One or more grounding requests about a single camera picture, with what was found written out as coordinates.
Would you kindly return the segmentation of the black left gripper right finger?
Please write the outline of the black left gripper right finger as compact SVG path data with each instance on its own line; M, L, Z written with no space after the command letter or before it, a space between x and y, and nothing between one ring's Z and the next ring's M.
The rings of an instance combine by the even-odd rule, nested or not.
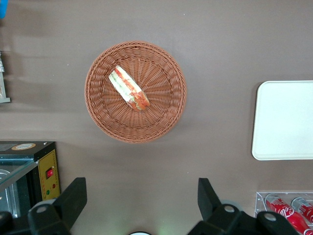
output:
M232 204L221 203L207 178L198 180L198 207L202 220L190 235L297 235L283 216L262 211L251 217Z

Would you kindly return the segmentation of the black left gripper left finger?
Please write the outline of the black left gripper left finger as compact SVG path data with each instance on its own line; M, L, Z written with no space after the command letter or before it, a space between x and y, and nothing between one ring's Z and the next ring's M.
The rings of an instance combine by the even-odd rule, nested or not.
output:
M75 221L87 204L87 185L78 177L56 199L42 201L26 215L14 218L0 213L2 235L69 235Z

